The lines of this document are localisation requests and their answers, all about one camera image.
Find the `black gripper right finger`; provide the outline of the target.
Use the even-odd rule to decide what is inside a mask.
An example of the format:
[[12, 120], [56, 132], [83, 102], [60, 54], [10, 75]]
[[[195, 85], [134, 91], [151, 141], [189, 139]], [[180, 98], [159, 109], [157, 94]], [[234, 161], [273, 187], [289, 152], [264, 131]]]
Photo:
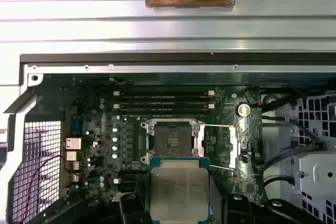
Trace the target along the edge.
[[210, 207], [217, 223], [323, 223], [282, 199], [260, 206], [241, 194], [210, 193]]

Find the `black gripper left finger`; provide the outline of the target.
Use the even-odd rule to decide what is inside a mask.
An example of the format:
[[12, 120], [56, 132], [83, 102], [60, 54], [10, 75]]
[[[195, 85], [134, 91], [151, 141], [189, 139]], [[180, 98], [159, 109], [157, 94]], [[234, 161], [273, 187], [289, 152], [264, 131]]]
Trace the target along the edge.
[[151, 223], [141, 197], [125, 193], [111, 202], [82, 199], [52, 207], [35, 216], [28, 223]]

